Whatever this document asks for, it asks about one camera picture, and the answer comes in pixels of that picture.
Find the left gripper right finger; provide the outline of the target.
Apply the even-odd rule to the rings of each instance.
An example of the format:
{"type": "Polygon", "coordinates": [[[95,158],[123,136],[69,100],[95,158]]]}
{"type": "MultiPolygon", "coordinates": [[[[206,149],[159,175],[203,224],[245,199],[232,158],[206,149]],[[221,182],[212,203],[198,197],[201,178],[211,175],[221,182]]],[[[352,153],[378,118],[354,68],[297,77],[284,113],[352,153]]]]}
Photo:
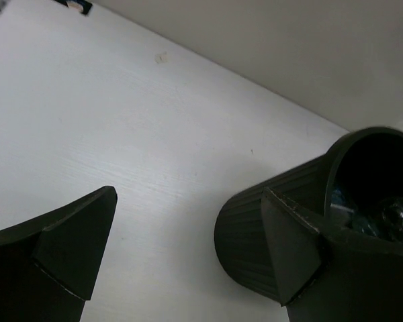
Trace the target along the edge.
{"type": "Polygon", "coordinates": [[[335,225],[271,189],[261,215],[290,321],[403,321],[403,244],[335,225]]]}

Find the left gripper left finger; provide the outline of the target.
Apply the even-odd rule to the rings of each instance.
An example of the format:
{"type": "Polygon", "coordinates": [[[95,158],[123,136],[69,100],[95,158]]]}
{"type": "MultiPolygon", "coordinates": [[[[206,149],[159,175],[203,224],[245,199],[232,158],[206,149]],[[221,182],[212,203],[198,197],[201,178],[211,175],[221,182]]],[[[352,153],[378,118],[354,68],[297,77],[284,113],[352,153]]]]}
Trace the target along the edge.
{"type": "Polygon", "coordinates": [[[103,186],[0,230],[0,321],[80,321],[117,203],[115,188],[103,186]]]}

